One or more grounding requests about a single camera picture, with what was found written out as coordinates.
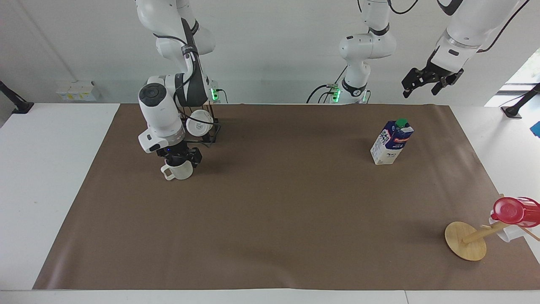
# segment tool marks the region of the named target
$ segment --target red cup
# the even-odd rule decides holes
[[[540,225],[540,204],[528,197],[503,197],[495,202],[491,218],[509,225],[532,228]]]

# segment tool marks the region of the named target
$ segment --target round wooden base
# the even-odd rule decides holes
[[[453,222],[446,227],[444,237],[452,251],[460,258],[467,261],[479,261],[485,257],[487,247],[484,239],[479,239],[469,244],[463,243],[463,238],[476,232],[476,229],[463,222]]]

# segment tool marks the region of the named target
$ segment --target blue object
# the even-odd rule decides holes
[[[540,121],[532,126],[531,131],[534,135],[540,137]]]

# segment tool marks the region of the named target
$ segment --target brown paper mat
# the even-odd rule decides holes
[[[449,223],[487,223],[498,198],[449,107],[215,112],[218,143],[167,182],[138,105],[120,106],[34,289],[540,289],[522,238],[487,238],[481,262],[447,247]],[[400,117],[416,132],[376,166],[369,149]]]

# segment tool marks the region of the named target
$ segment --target wooden peg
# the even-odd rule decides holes
[[[496,222],[495,224],[491,225],[491,229],[489,230],[478,230],[477,232],[467,235],[466,237],[463,238],[463,243],[469,244],[479,239],[483,239],[484,237],[491,235],[493,233],[497,233],[508,226],[510,225],[505,224],[503,222]]]

